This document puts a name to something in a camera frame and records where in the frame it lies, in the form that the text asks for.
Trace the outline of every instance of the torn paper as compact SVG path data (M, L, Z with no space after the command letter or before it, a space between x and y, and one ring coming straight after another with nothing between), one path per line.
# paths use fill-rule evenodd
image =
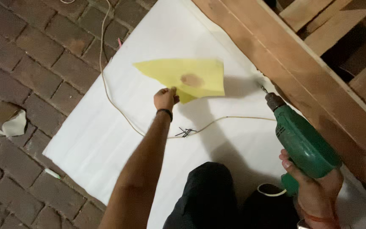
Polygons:
M181 103L224 96L224 64L215 59L160 59L134 63L144 75L177 88Z

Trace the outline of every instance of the white paper scrap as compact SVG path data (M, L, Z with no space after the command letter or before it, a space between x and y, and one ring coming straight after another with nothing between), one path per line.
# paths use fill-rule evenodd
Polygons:
M14 117L4 122L0 134L7 137L18 136L25 133L26 112L20 110Z

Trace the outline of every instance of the forearm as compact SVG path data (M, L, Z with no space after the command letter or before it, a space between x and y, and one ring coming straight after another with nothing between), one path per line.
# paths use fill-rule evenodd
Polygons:
M100 228L146 228L169 127L169 115L159 112L121 171Z

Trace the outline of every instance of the drill chuck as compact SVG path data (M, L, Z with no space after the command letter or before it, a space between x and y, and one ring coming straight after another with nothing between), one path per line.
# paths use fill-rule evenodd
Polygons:
M285 101L280 97L277 96L275 93L270 92L265 96L265 99L267 101L268 107L275 112L275 110L278 107L281 107L283 105L286 105Z

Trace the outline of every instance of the fingernail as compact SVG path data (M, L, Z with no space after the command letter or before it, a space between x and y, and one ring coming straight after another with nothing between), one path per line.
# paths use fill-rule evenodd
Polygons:
M282 161L282 165L285 169L287 169L292 165L292 162L288 161L288 160L284 160L284 161Z

